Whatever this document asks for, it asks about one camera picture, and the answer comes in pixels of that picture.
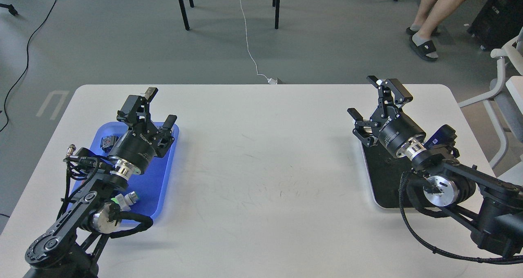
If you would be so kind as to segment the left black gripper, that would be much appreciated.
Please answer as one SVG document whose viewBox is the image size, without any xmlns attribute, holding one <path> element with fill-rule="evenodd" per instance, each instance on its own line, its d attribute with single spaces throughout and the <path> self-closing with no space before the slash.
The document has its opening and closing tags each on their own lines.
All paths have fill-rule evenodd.
<svg viewBox="0 0 523 278">
<path fill-rule="evenodd" d="M 144 174 L 153 159 L 163 158 L 175 143 L 177 116 L 168 115 L 159 127 L 152 123 L 150 103 L 157 92 L 158 88 L 149 87 L 142 96 L 129 95 L 116 113 L 116 120 L 129 129 L 119 137 L 108 158 L 131 166 L 133 174 Z"/>
</svg>

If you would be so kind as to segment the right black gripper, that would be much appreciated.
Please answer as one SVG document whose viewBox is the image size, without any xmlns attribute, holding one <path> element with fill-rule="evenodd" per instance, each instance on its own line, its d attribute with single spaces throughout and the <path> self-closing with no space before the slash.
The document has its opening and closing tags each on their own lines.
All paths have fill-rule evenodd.
<svg viewBox="0 0 523 278">
<path fill-rule="evenodd" d="M 367 76 L 367 80 L 378 90 L 378 106 L 371 120 L 364 120 L 355 108 L 347 109 L 355 121 L 353 134 L 358 140 L 366 147 L 375 146 L 378 140 L 395 158 L 413 159 L 426 150 L 422 144 L 426 133 L 401 109 L 413 101 L 412 94 L 398 79 Z"/>
</svg>

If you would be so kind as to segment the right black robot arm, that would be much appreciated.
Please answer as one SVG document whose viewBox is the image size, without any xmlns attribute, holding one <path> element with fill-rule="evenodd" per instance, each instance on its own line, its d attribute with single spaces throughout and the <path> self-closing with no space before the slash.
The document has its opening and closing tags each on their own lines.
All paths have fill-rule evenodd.
<svg viewBox="0 0 523 278">
<path fill-rule="evenodd" d="M 426 141 L 426 133 L 403 111 L 413 101 L 398 79 L 368 76 L 377 89 L 377 108 L 365 120 L 355 108 L 347 109 L 354 120 L 353 135 L 365 147 L 381 145 L 393 158 L 406 157 L 411 169 L 402 173 L 398 206 L 411 235 L 434 254 L 447 258 L 493 265 L 522 263 L 522 187 L 497 179 L 458 161 L 456 132 L 441 126 Z M 453 254 L 426 242 L 411 228 L 404 211 L 404 198 L 419 213 L 452 217 L 470 231 L 479 249 L 497 258 Z"/>
</svg>

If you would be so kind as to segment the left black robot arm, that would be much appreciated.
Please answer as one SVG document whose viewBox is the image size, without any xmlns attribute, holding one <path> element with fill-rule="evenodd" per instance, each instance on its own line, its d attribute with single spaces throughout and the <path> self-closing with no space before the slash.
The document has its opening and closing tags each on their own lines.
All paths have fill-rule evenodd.
<svg viewBox="0 0 523 278">
<path fill-rule="evenodd" d="M 149 87 L 143 95 L 128 96 L 116 113 L 127 130 L 104 137 L 102 155 L 69 146 L 64 158 L 67 192 L 54 224 L 26 250 L 26 278 L 96 278 L 97 262 L 109 239 L 151 228 L 151 217 L 125 210 L 126 200 L 136 198 L 118 192 L 128 188 L 132 175 L 144 174 L 154 157 L 163 158 L 175 142 L 177 116 L 168 116 L 161 126 L 151 120 L 150 104 L 157 92 Z"/>
</svg>

